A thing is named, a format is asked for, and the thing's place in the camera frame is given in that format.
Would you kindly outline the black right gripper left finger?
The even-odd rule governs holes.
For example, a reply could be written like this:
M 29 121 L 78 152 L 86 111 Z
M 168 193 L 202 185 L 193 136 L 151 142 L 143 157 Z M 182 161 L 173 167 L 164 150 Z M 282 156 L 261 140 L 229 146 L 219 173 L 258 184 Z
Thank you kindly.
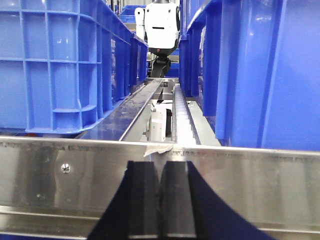
M 122 181 L 88 240 L 158 240 L 159 179 L 153 162 L 129 161 Z

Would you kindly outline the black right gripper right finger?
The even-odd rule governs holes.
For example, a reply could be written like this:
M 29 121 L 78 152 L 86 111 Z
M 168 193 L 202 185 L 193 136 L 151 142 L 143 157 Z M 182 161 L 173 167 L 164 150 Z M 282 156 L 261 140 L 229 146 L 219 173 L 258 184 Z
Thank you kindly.
M 164 240 L 270 240 L 226 204 L 191 161 L 166 162 L 161 176 Z

